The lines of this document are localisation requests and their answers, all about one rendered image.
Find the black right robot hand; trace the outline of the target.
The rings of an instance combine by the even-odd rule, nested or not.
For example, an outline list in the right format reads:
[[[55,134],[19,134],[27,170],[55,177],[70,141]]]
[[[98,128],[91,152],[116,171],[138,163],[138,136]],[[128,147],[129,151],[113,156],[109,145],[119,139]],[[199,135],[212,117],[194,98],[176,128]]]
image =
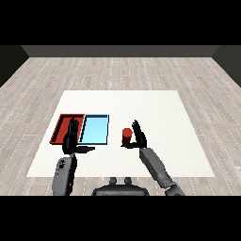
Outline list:
[[[136,141],[128,143],[128,144],[122,144],[122,147],[125,147],[127,149],[146,148],[147,147],[147,139],[145,137],[145,134],[141,131],[140,125],[137,120],[134,120],[134,122],[132,123],[132,127],[134,130]]]

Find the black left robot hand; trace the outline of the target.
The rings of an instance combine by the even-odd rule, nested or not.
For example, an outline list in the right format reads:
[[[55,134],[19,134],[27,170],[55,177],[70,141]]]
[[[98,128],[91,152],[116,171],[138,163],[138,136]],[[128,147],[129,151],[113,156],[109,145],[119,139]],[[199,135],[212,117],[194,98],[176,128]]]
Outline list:
[[[94,147],[88,146],[79,146],[77,144],[78,139],[78,127],[79,121],[75,118],[71,118],[68,125],[68,132],[64,136],[62,143],[62,151],[65,154],[73,154],[73,153],[88,153],[90,151],[94,151]]]

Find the red shallow open box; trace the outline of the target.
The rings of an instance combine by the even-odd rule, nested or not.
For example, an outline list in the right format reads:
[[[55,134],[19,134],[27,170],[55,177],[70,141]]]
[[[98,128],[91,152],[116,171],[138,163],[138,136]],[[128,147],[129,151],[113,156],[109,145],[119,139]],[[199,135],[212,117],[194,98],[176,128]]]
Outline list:
[[[63,143],[63,138],[68,132],[68,126],[71,119],[79,122],[77,136],[80,137],[80,131],[84,117],[84,114],[61,114],[58,118],[55,130],[50,139],[50,144],[61,145]]]

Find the small red can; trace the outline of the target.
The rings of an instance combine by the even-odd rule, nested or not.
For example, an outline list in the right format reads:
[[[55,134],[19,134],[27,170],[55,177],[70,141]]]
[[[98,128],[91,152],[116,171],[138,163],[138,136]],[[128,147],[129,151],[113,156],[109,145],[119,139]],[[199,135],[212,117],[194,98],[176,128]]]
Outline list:
[[[127,145],[130,143],[132,137],[132,130],[130,128],[124,128],[122,130],[122,144]]]

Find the light blue shallow open box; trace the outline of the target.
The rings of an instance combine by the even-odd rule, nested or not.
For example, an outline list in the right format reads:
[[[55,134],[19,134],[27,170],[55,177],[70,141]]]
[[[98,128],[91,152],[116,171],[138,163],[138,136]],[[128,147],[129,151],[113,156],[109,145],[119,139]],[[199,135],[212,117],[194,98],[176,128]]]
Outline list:
[[[81,127],[80,145],[106,145],[109,116],[107,114],[87,114]]]

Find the dark grey robot body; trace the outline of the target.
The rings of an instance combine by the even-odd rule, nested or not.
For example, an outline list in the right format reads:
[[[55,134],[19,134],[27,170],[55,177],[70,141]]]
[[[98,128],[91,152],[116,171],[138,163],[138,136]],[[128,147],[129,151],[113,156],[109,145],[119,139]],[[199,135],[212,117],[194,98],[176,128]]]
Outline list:
[[[92,196],[149,196],[146,188],[132,184],[130,177],[124,178],[124,184],[118,185],[117,178],[111,177],[108,185],[95,188]]]

